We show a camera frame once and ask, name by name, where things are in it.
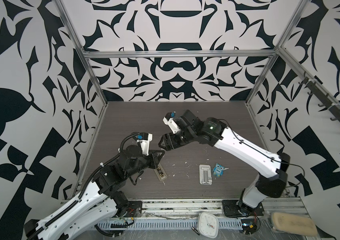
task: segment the clock face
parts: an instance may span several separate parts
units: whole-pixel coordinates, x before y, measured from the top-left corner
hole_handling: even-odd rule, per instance
[[[215,237],[218,233],[219,222],[217,218],[208,213],[201,213],[198,218],[198,231],[205,236]]]

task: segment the black and white robotic arm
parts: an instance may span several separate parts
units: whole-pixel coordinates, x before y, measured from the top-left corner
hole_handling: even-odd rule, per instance
[[[168,113],[163,122],[172,132],[162,136],[158,144],[160,148],[170,151],[196,141],[229,152],[259,172],[232,207],[231,217],[247,216],[264,198],[281,196],[287,183],[286,170],[290,159],[287,154],[279,156],[266,151],[235,133],[219,119],[201,121],[190,110],[177,118],[175,112]]]
[[[124,143],[130,138],[134,138],[138,145],[124,149]],[[156,169],[165,154],[163,150],[149,150],[151,140],[152,134],[145,132],[134,132],[124,138],[119,153],[105,164],[100,164],[80,193],[46,218],[25,223],[28,240],[71,240],[102,219],[125,215],[129,201],[118,190],[127,179],[136,185],[137,180],[134,182],[131,176],[136,173],[140,176],[146,168]]]

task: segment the beige sponge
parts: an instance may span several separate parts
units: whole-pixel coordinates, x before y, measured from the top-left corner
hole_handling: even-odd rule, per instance
[[[303,236],[315,237],[317,230],[314,221],[308,217],[302,217],[284,212],[273,212],[271,221],[274,229],[280,232],[299,234]]]

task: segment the patterned wall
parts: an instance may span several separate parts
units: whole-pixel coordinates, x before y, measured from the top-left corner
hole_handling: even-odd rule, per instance
[[[340,0],[313,0],[287,50],[340,101]],[[289,188],[300,196],[322,237],[340,239],[340,123],[282,59],[267,75],[251,106],[270,150],[291,162]]]
[[[0,239],[70,195],[102,103],[50,0],[0,0]]]
[[[64,0],[87,51],[273,49],[299,0]],[[266,57],[93,59],[109,101],[245,100]]]

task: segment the black and white patterned wallpaper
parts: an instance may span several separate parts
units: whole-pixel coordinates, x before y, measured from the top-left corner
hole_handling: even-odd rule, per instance
[[[267,57],[103,58],[90,64],[108,101],[245,100]]]
[[[87,51],[273,49],[299,0],[64,0]],[[93,59],[109,101],[245,100],[266,57]]]
[[[0,0],[0,239],[67,199],[102,103],[50,0]]]
[[[312,0],[287,50],[340,101],[340,0]],[[251,103],[271,151],[291,162],[289,188],[300,196],[321,237],[340,240],[340,123],[309,96],[301,79],[278,59]]]

